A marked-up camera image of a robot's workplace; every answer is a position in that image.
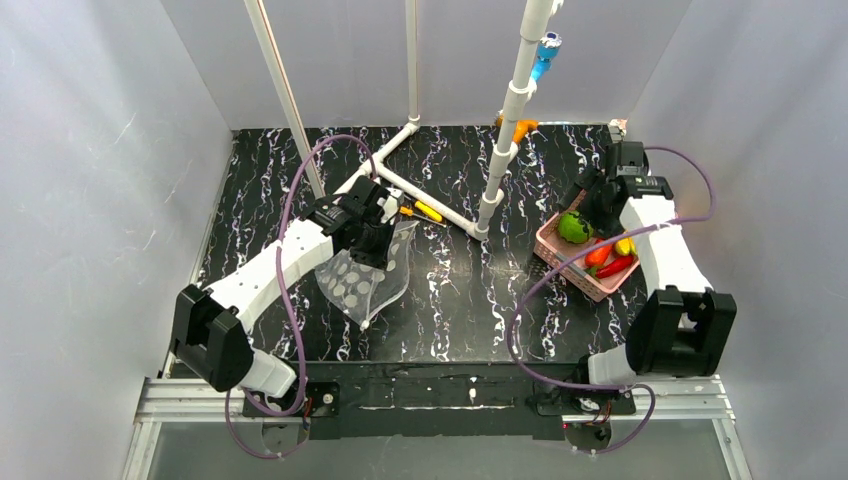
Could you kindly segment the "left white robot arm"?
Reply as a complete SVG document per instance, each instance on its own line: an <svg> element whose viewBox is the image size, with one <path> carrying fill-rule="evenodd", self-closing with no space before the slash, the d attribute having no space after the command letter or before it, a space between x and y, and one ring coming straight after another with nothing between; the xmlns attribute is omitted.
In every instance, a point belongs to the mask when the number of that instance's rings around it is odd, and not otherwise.
<svg viewBox="0 0 848 480"><path fill-rule="evenodd" d="M403 194L367 177L316 200L280 239L234 273L176 297L171 352L217 392L241 387L283 397L303 368L254 348L248 338L261 314L288 287L340 253L373 271L390 262Z"/></svg>

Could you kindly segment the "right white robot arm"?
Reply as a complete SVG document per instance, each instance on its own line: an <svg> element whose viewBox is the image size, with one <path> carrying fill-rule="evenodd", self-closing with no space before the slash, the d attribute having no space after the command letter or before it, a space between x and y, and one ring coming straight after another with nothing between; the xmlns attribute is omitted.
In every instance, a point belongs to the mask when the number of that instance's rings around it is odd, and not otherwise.
<svg viewBox="0 0 848 480"><path fill-rule="evenodd" d="M720 363L737 314L729 293L716 291L696 265L682 233L669 182L650 172L640 142L608 145L604 165L581 175L577 206L607 240L633 240L647 301L623 344L583 357L572 375L585 385L634 385L649 374L708 377Z"/></svg>

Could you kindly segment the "orange toy carrot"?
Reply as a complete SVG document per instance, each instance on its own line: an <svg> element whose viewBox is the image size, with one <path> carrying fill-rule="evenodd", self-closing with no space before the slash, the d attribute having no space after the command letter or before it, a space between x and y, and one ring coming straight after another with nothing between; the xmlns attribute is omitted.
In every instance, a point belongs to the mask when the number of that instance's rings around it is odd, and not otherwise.
<svg viewBox="0 0 848 480"><path fill-rule="evenodd" d="M613 248L613 244L595 248L585 256L585 265L588 268L602 267L608 260Z"/></svg>

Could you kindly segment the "clear polka dot zip bag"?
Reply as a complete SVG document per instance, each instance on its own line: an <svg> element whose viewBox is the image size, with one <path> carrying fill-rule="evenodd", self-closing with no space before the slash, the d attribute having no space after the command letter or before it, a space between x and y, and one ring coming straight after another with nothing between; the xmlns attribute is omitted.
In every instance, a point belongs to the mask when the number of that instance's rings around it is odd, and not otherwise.
<svg viewBox="0 0 848 480"><path fill-rule="evenodd" d="M418 225L418 221L397 225L384 269L357 263L343 251L314 270L325 298L361 330L368 329L377 314L407 290L411 243Z"/></svg>

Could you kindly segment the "green toy watermelon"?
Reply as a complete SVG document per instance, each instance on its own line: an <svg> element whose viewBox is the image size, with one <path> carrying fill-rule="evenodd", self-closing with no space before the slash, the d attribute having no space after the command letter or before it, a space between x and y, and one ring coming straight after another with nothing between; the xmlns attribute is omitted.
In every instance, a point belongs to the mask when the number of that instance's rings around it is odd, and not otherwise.
<svg viewBox="0 0 848 480"><path fill-rule="evenodd" d="M566 242L584 244L594 235L594 230L588 220L578 211L564 212L558 221L557 232Z"/></svg>

